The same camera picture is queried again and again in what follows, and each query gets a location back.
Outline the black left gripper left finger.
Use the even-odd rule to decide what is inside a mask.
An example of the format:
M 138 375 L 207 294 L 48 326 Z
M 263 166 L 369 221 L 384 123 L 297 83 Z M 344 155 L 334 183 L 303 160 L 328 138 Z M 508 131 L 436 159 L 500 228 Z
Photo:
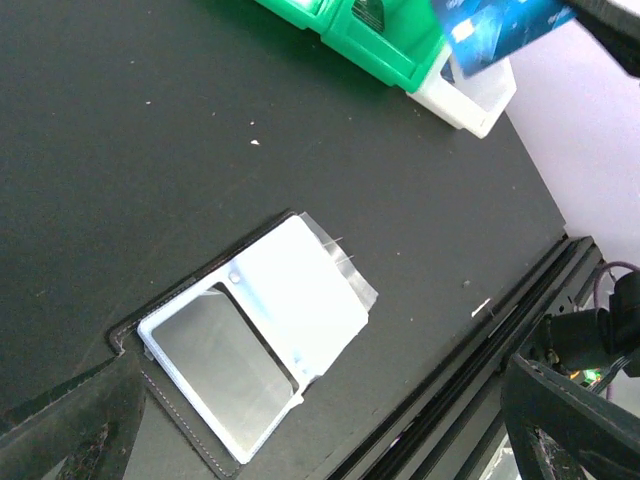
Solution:
M 115 356 L 1 414 L 1 477 L 121 479 L 145 409 L 139 359 Z

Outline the dark black card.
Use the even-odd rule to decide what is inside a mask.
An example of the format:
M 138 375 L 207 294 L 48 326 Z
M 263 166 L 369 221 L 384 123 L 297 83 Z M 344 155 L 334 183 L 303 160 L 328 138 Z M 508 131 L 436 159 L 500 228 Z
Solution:
M 145 337 L 183 395 L 235 458 L 246 463 L 279 422 L 299 383 L 221 284 Z

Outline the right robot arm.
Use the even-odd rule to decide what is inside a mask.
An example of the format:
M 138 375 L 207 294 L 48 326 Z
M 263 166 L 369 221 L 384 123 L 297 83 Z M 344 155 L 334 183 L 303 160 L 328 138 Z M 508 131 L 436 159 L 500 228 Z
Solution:
M 630 76 L 639 77 L 639 16 L 612 1 L 567 1 L 578 22 Z M 613 268 L 628 273 L 614 283 L 609 307 L 600 305 L 603 276 Z M 639 375 L 639 267 L 625 261 L 603 263 L 594 271 L 591 309 L 565 312 L 545 323 L 547 351 L 557 356 L 559 373 L 602 369 L 589 386 L 599 395 L 618 372 Z

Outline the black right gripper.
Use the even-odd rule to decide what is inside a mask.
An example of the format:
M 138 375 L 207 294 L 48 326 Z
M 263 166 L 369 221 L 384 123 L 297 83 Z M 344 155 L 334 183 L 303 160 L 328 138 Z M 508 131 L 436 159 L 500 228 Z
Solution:
M 567 0 L 578 22 L 631 77 L 639 77 L 639 16 L 608 0 Z

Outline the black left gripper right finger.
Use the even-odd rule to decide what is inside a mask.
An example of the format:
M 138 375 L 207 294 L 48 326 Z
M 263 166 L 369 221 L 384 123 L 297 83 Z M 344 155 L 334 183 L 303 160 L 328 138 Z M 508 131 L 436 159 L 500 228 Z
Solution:
M 520 355 L 501 412 L 523 479 L 637 479 L 639 418 Z

